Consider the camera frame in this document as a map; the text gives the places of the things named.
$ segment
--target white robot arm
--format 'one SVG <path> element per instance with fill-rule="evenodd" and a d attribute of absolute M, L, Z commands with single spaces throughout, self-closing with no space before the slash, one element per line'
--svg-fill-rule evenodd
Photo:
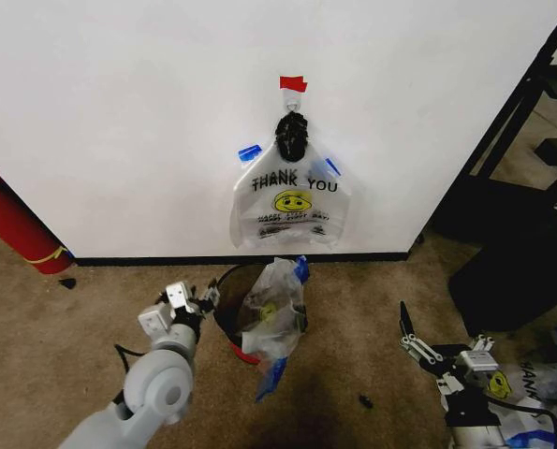
<path fill-rule="evenodd" d="M 139 315 L 152 350 L 132 366 L 116 399 L 82 421 L 60 448 L 141 449 L 163 424 L 179 422 L 193 391 L 199 325 L 218 300 L 214 282 L 201 299 L 185 282 L 166 287 Z"/>

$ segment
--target crumpled plastic bag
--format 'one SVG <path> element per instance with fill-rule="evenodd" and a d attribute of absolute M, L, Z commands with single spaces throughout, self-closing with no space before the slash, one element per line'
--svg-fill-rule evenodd
<path fill-rule="evenodd" d="M 489 380 L 488 393 L 505 402 L 535 409 L 557 400 L 557 363 L 522 361 L 502 364 Z M 501 432 L 509 447 L 552 448 L 552 422 L 546 415 L 533 415 L 491 405 L 501 420 Z"/>
<path fill-rule="evenodd" d="M 309 278 L 307 260 L 275 258 L 257 278 L 245 297 L 237 326 L 242 332 L 242 351 L 256 355 L 264 373 L 256 401 L 273 392 L 307 326 L 303 284 Z"/>

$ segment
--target blue plastic strip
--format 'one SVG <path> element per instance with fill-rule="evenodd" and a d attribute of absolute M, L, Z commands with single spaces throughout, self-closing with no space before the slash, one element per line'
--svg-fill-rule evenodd
<path fill-rule="evenodd" d="M 279 358 L 273 363 L 273 365 L 266 373 L 265 377 L 261 380 L 261 382 L 257 386 L 256 402 L 261 402 L 264 396 L 274 392 L 274 390 L 278 386 L 278 382 L 280 382 L 280 378 L 285 372 L 285 368 L 286 368 L 286 357 Z"/>
<path fill-rule="evenodd" d="M 239 159 L 243 162 L 253 161 L 256 156 L 261 153 L 261 147 L 259 145 L 254 145 L 253 147 L 245 148 L 239 151 Z"/>
<path fill-rule="evenodd" d="M 515 437 L 509 438 L 506 443 L 510 447 L 530 447 L 530 440 L 541 440 L 554 444 L 555 435 L 546 430 L 532 430 L 530 432 L 518 433 Z"/>
<path fill-rule="evenodd" d="M 338 171 L 338 168 L 336 168 L 336 165 L 334 165 L 328 157 L 326 158 L 326 163 L 336 172 L 336 174 L 338 176 L 341 176 L 341 172 Z"/>
<path fill-rule="evenodd" d="M 309 266 L 307 258 L 304 255 L 297 257 L 297 266 L 294 269 L 295 276 L 299 278 L 300 283 L 305 283 L 309 279 Z"/>

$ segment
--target trash can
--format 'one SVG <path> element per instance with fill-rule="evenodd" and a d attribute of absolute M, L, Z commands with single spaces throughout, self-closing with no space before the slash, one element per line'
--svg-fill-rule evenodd
<path fill-rule="evenodd" d="M 263 264 L 240 265 L 227 271 L 218 281 L 217 288 L 220 292 L 220 302 L 213 314 L 215 322 L 228 337 L 234 354 L 251 364 L 257 364 L 259 360 L 241 351 L 242 338 L 236 335 L 238 330 L 237 318 L 242 302 L 265 267 Z"/>

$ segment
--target red tape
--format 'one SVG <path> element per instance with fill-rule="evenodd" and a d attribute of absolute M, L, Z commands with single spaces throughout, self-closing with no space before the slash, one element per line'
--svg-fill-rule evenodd
<path fill-rule="evenodd" d="M 280 88 L 290 89 L 291 91 L 305 92 L 307 83 L 303 77 L 280 77 Z"/>

